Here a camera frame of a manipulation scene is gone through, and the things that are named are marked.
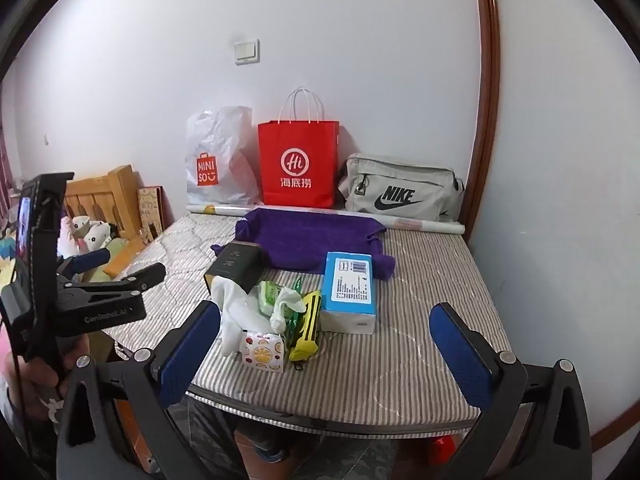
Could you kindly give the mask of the person's left hand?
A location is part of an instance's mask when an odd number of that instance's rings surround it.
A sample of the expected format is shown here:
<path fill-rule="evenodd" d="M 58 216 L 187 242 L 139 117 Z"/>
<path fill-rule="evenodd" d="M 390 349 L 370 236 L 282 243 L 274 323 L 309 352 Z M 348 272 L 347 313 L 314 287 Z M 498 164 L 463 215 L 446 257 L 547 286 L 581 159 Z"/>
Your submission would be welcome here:
<path fill-rule="evenodd" d="M 50 429 L 58 408 L 50 410 L 49 401 L 40 399 L 41 389 L 54 389 L 58 382 L 58 374 L 41 358 L 29 362 L 19 356 L 18 370 L 15 370 L 12 352 L 1 359 L 1 411 L 14 434 L 22 432 L 24 420 L 30 430 Z"/>

